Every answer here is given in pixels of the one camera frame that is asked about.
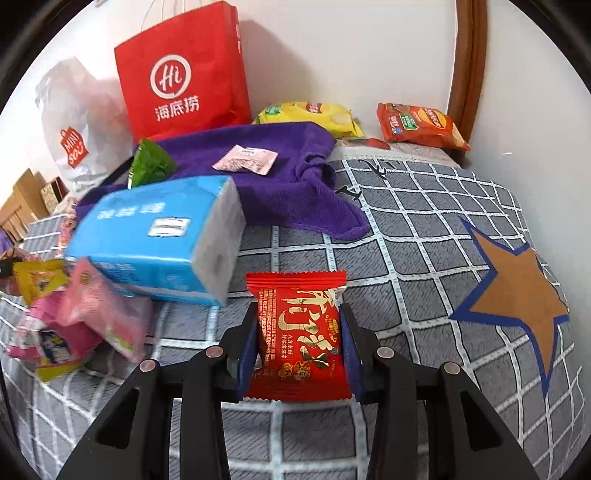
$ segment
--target cardboard box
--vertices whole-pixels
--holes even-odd
[[[68,190],[60,177],[56,177],[41,189],[41,197],[47,211],[51,214],[68,194]]]

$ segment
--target chinese characters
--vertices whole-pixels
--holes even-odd
[[[154,113],[156,114],[156,120],[161,122],[162,120],[185,115],[186,113],[192,113],[197,110],[199,110],[199,97],[197,95],[191,95],[167,103],[166,105],[160,105],[154,109]]]
[[[113,217],[128,217],[135,215],[138,211],[140,213],[161,213],[164,210],[166,204],[164,202],[158,203],[146,203],[141,207],[124,207],[119,210],[101,210],[96,216],[97,220],[107,220]]]

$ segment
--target red wrapper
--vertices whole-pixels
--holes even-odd
[[[346,272],[249,273],[258,300],[262,368],[247,397],[283,401],[350,398],[339,309]]]

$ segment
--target blue gripper pad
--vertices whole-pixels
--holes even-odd
[[[361,378],[361,360],[357,353],[357,347],[355,346],[355,341],[353,340],[347,317],[340,309],[339,320],[342,332],[341,341],[343,343],[343,361],[345,363],[345,372],[347,373],[347,382],[349,383],[351,393],[355,396],[355,400],[359,401],[365,394]]]
[[[254,372],[256,362],[256,332],[258,330],[258,322],[252,322],[251,329],[248,332],[248,337],[242,350],[242,355],[238,359],[238,393],[240,398],[244,397],[244,394],[250,387],[252,373]]]

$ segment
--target white plastic bag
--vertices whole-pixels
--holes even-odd
[[[60,176],[76,192],[98,185],[132,151],[122,100],[76,58],[54,66],[37,85],[45,142]]]

